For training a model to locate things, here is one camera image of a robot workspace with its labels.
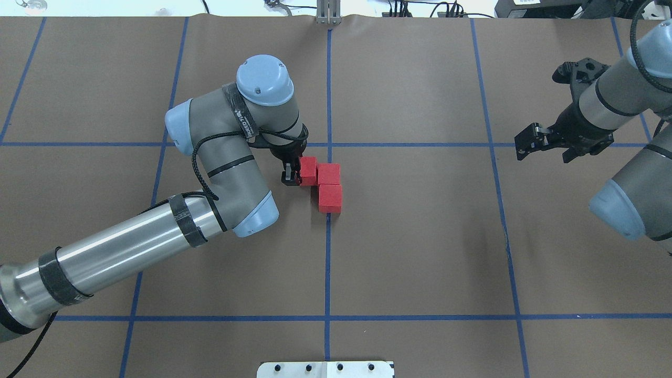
silver metal tube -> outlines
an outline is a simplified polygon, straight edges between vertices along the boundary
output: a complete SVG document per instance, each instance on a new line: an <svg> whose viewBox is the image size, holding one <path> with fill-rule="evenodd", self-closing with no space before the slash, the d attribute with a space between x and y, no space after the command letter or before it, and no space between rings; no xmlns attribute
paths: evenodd
<svg viewBox="0 0 672 378"><path fill-rule="evenodd" d="M185 202L206 239L222 232L205 198ZM164 204L67 245L56 257L70 283L92 295L189 248L170 205ZM16 321L29 328L40 327L50 313L64 307L46 290L37 260L0 267L0 300Z"/></svg>

light blue cap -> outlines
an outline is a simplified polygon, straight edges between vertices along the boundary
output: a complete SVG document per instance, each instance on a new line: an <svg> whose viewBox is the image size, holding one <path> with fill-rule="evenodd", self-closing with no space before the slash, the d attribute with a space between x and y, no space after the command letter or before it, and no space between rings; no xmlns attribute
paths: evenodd
<svg viewBox="0 0 672 378"><path fill-rule="evenodd" d="M273 195L269 191L257 207L238 223L236 227L233 227L233 232L238 237L250 236L275 223L279 216L278 207L273 200Z"/></svg>
<svg viewBox="0 0 672 378"><path fill-rule="evenodd" d="M646 234L642 217L628 195L613 180L607 181L590 200L589 208L626 239L637 240Z"/></svg>
<svg viewBox="0 0 672 378"><path fill-rule="evenodd" d="M665 20L637 41L637 50L642 56L646 70L655 77L672 79L672 20ZM637 68L628 49L628 61Z"/></svg>
<svg viewBox="0 0 672 378"><path fill-rule="evenodd" d="M175 147L185 155L191 155L194 151L192 144L192 133L189 128L189 108L192 103L192 98L183 102L182 104L168 110L164 121L168 134L170 134Z"/></svg>
<svg viewBox="0 0 672 378"><path fill-rule="evenodd" d="M243 97L262 106L278 106L294 95L294 83L287 67L271 55L247 59L236 74L236 85Z"/></svg>

red block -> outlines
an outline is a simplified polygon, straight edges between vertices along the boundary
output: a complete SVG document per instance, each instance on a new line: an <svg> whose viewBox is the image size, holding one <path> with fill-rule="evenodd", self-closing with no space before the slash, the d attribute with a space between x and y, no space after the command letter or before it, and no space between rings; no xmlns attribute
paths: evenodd
<svg viewBox="0 0 672 378"><path fill-rule="evenodd" d="M315 156L302 156L301 162L301 186L317 185L317 158Z"/></svg>
<svg viewBox="0 0 672 378"><path fill-rule="evenodd" d="M343 208L343 187L341 184L320 185L317 205L320 213L340 213Z"/></svg>
<svg viewBox="0 0 672 378"><path fill-rule="evenodd" d="M340 185L341 165L338 163L319 163L317 165L318 185Z"/></svg>

